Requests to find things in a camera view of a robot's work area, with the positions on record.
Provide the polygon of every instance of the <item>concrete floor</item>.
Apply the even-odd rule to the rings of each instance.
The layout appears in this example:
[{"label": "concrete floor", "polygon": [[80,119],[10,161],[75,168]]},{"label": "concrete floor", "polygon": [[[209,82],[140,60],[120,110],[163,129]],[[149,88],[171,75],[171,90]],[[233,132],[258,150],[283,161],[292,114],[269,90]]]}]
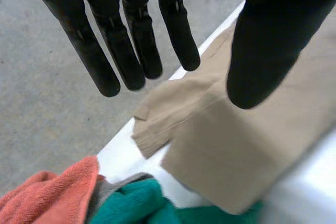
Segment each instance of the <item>concrete floor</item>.
[{"label": "concrete floor", "polygon": [[[185,0],[198,46],[241,1]],[[139,92],[122,87],[117,97],[105,98],[41,0],[0,0],[0,196],[33,173],[61,173],[97,154],[148,91],[179,67],[157,0],[150,1],[149,10],[164,75]]]}]

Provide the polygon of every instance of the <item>towel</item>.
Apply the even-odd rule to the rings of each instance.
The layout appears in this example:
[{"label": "towel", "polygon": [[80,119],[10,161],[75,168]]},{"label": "towel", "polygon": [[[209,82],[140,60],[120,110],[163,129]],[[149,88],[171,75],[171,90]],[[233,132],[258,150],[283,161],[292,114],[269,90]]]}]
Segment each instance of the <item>towel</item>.
[{"label": "towel", "polygon": [[86,220],[85,223],[90,223],[91,218],[97,213],[98,209],[101,207],[101,205],[106,201],[106,199],[113,194],[115,191],[119,190],[121,187],[141,181],[144,179],[152,178],[152,175],[147,173],[137,173],[133,176],[126,178],[120,182],[117,183],[109,183],[108,181],[101,180],[96,183],[95,189],[92,193],[92,197],[90,199],[88,211],[86,214]]},{"label": "towel", "polygon": [[90,223],[253,224],[258,221],[260,209],[261,203],[257,203],[241,216],[227,214],[214,206],[175,209],[163,196],[159,183],[150,178],[128,184],[111,194]]},{"label": "towel", "polygon": [[335,31],[336,6],[277,90],[241,110],[226,92],[229,28],[196,71],[151,91],[134,115],[136,144],[149,157],[171,141],[168,173],[226,212],[244,212],[335,127]]},{"label": "towel", "polygon": [[97,179],[95,156],[61,175],[39,172],[0,199],[0,223],[83,223]]}]

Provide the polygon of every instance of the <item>coral towel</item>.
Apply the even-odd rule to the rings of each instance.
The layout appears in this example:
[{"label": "coral towel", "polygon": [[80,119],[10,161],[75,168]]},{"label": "coral towel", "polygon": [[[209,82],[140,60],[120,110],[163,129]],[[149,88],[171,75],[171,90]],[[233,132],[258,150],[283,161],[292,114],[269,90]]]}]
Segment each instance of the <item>coral towel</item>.
[{"label": "coral towel", "polygon": [[59,176],[39,172],[0,199],[0,223],[83,223],[97,177],[95,156]]}]

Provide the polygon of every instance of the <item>tan fabric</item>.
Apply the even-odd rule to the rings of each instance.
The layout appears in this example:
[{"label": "tan fabric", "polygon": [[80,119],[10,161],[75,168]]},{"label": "tan fabric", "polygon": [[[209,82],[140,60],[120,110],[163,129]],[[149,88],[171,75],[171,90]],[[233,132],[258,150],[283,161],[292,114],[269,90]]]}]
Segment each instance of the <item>tan fabric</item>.
[{"label": "tan fabric", "polygon": [[336,122],[336,7],[279,88],[249,111],[225,90],[232,34],[214,41],[199,71],[149,95],[133,137],[145,156],[172,140],[162,166],[239,214]]}]

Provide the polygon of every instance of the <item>black robotic finger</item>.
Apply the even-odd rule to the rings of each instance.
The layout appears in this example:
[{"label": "black robotic finger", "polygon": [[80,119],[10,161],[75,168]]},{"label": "black robotic finger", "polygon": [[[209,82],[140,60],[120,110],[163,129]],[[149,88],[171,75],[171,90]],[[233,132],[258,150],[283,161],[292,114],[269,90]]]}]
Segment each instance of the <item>black robotic finger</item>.
[{"label": "black robotic finger", "polygon": [[250,109],[263,102],[295,65],[335,3],[336,0],[247,0],[232,44],[227,79],[232,103]]},{"label": "black robotic finger", "polygon": [[85,14],[83,0],[43,0],[59,20],[99,91],[117,95],[120,83],[106,59]]},{"label": "black robotic finger", "polygon": [[88,0],[113,61],[130,90],[145,84],[142,66],[133,51],[127,30],[119,14],[119,0]]},{"label": "black robotic finger", "polygon": [[145,76],[155,79],[162,73],[162,64],[155,43],[152,18],[147,9],[148,1],[122,0],[122,4]]},{"label": "black robotic finger", "polygon": [[187,71],[195,70],[201,63],[197,46],[190,31],[187,10],[183,0],[159,0],[173,48]]}]

